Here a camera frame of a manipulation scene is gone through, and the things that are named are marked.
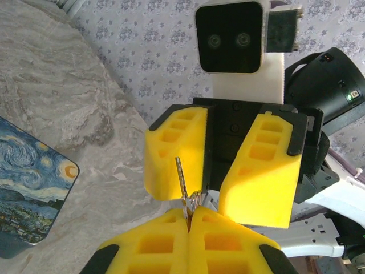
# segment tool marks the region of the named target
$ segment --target marble table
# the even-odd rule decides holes
[[[97,246],[168,209],[143,188],[146,124],[50,2],[0,3],[0,116],[81,170],[48,237],[0,273],[79,273]]]

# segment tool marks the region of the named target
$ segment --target black camera housing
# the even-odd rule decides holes
[[[258,2],[202,6],[195,14],[206,72],[254,73],[261,66],[263,8]]]

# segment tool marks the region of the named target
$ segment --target lavender wallpaper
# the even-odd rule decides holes
[[[194,11],[206,0],[85,0],[73,17],[144,120],[151,124],[172,103],[212,96],[198,63]],[[300,3],[299,51],[286,66],[332,46],[365,73],[363,0],[287,0]],[[332,147],[365,167],[365,118],[331,136]]]

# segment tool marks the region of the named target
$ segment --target yellow foam pad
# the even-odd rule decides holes
[[[280,249],[271,239],[198,207],[189,234],[188,273],[271,274],[259,248],[262,244]]]
[[[106,274],[187,274],[188,239],[181,209],[173,209],[113,239],[98,249],[119,246]]]
[[[221,189],[218,212],[236,223],[287,228],[302,155],[288,156],[293,125],[258,114]]]
[[[144,187],[157,200],[181,197],[175,157],[179,156],[190,196],[202,189],[208,110],[173,112],[157,130],[145,132]]]
[[[272,274],[259,248],[263,244],[279,249],[269,238],[198,207],[190,233],[183,211],[173,209],[98,250],[119,246],[106,274]]]

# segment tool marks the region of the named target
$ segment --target starry night coaster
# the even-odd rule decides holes
[[[0,233],[42,241],[78,175],[75,163],[0,118]]]

